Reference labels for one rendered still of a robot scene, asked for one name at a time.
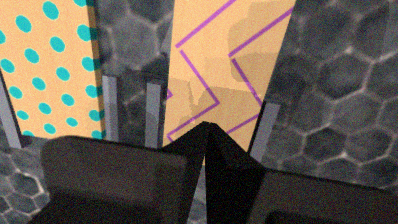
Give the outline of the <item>orange strip with teal polka dots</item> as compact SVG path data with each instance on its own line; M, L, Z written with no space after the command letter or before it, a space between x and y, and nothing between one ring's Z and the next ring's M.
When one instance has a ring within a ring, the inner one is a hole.
M106 140L93 0L0 0L0 67L22 134Z

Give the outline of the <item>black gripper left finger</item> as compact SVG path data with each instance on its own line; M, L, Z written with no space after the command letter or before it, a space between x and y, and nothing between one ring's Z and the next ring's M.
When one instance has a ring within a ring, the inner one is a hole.
M62 135L40 152L50 201L59 193L152 208L161 224L187 224L210 123L159 148Z

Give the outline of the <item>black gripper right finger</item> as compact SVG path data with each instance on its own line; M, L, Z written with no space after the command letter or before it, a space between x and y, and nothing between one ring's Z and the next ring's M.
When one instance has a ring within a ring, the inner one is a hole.
M207 224L264 224L272 211L346 224L398 224L397 194L266 168L212 122L205 183Z

